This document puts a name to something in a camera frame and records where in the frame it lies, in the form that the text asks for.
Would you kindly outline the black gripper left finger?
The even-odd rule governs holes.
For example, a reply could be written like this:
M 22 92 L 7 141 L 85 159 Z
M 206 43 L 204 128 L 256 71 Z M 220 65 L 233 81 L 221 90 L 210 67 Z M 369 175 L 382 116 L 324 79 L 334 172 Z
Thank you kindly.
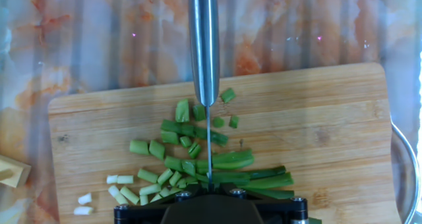
M 145 206 L 121 204 L 114 207 L 114 223 L 194 223 L 198 218 L 194 217 L 193 208 L 182 208 L 180 204 L 205 194 L 209 194 L 209 191 L 202 183 L 189 184 L 186 189 Z

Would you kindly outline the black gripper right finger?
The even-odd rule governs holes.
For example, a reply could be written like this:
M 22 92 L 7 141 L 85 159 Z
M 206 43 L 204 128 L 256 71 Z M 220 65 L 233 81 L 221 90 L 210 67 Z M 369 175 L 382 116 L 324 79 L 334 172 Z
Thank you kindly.
M 307 200 L 284 190 L 241 188 L 233 183 L 212 187 L 213 223 L 308 223 Z

